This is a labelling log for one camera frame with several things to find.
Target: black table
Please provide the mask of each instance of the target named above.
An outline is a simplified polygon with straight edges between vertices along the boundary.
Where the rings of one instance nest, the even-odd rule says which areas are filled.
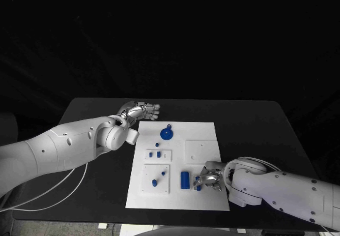
[[[214,122],[221,161],[240,156],[259,158],[280,170],[316,178],[308,157],[293,134],[277,103],[272,101],[135,99],[161,105],[158,121]],[[80,119],[113,115],[122,98],[76,98],[67,107],[60,124]],[[318,231],[319,226],[276,211],[264,201],[259,206],[230,211],[126,209],[133,146],[123,144],[116,151],[100,155],[87,164],[83,182],[70,197],[54,207],[35,211],[15,211],[20,220],[97,222],[172,226],[201,226],[243,229],[285,229]],[[56,203],[73,190],[83,173],[79,167],[69,179],[25,209]],[[22,202],[44,192],[69,171],[44,175],[25,184]]]

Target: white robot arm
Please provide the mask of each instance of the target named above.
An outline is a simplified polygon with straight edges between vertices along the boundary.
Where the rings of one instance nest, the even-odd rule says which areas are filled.
[[[0,147],[0,197],[40,175],[70,170],[100,154],[116,150],[123,141],[135,144],[136,119],[154,120],[159,105],[128,102],[118,114],[53,127],[34,138]]]
[[[228,163],[205,162],[194,186],[228,190],[228,201],[244,207],[262,199],[283,213],[340,231],[340,186],[282,172],[269,163],[240,157]]]

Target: blue circular piece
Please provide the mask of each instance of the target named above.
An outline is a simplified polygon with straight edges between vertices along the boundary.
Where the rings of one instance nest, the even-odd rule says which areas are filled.
[[[172,137],[172,131],[171,131],[171,125],[168,124],[165,129],[161,130],[161,138],[164,140],[168,140],[171,139],[171,137]]]

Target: blue object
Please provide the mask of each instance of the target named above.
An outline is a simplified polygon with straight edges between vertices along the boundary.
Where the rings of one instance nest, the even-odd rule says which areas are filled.
[[[171,139],[171,137],[172,137],[172,131],[171,131],[171,125],[168,124],[165,129],[161,130],[161,138],[164,140],[168,140]]]
[[[190,189],[188,172],[179,172],[179,189]]]
[[[198,180],[198,176],[195,176],[194,180]],[[195,186],[195,190],[200,191],[200,185]]]

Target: white platform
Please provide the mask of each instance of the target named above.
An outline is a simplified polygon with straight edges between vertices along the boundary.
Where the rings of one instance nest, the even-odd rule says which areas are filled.
[[[171,125],[172,138],[162,140],[159,137],[161,130]],[[151,208],[151,209],[187,209],[187,210],[221,210],[228,211],[228,203],[224,186],[221,192],[215,192],[211,188],[201,186],[201,190],[192,189],[192,175],[198,175],[203,164],[185,164],[185,141],[215,141],[213,123],[201,122],[162,122],[162,121],[141,121],[139,122],[139,137],[135,143],[132,169],[129,177],[129,186],[126,194],[126,208]],[[210,153],[214,156],[205,156],[205,160],[220,161],[217,146],[208,145]],[[159,160],[145,161],[146,150],[171,150],[171,162]],[[168,194],[143,194],[139,191],[145,179],[142,178],[143,165],[168,165]],[[179,172],[190,173],[190,190],[179,189]]]

